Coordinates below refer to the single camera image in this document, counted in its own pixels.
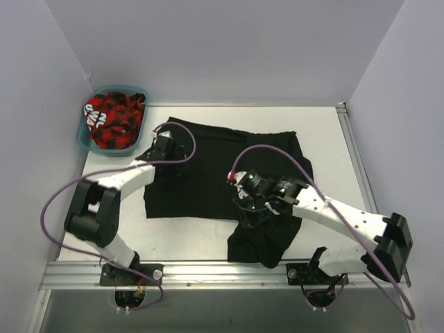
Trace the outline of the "black long sleeve shirt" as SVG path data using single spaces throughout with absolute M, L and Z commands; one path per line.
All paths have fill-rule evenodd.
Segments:
M 304 175 L 290 159 L 270 150 L 274 146 L 291 155 L 306 174 L 313 176 L 311 161 L 303 155 L 296 133 L 249 133 L 175 117 L 169 117 L 163 130 L 170 131 L 185 153 L 194 156 L 177 166 L 178 174 L 155 180 L 145 188 L 147 217 L 235 220 L 238 225 L 227 240 L 228 261 L 276 267 L 302 220 L 265 211 L 259 215 L 258 226 L 245 228 L 247 218 L 232 201 L 236 189 L 227 183 L 227 175 L 235 164 L 237 171 L 254 169 L 265 178 L 289 176 L 303 180 Z

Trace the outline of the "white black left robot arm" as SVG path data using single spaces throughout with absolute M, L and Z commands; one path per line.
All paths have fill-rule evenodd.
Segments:
M 118 235 L 121 202 L 142 187 L 179 174 L 196 147 L 186 153 L 169 131 L 155 137 L 149 149 L 111 176 L 81 180 L 76 185 L 65 231 L 88 243 L 112 266 L 124 285 L 140 277 L 139 257 Z

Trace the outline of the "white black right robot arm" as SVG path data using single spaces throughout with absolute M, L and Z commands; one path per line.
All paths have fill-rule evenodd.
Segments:
M 403 215 L 373 214 L 321 198 L 308 182 L 289 176 L 273 179 L 254 170 L 231 171 L 228 183 L 237 191 L 234 201 L 247 215 L 307 219 L 356 241 L 336 250 L 317 248 L 307 267 L 312 282 L 322 284 L 343 273 L 370 273 L 385 282 L 400 282 L 413 247 Z

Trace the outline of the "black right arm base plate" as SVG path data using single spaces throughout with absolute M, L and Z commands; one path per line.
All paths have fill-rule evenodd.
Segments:
M 286 271 L 288 285 L 317 286 L 328 285 L 332 282 L 332 278 L 319 267 L 309 267 L 308 263 L 288 263 Z

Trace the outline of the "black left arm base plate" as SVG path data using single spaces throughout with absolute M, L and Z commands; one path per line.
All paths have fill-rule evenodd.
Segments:
M 163 265 L 158 263 L 140 264 L 136 270 L 149 276 L 149 279 L 147 279 L 110 264 L 104 264 L 101 268 L 99 285 L 103 287 L 154 287 L 162 282 L 163 268 Z

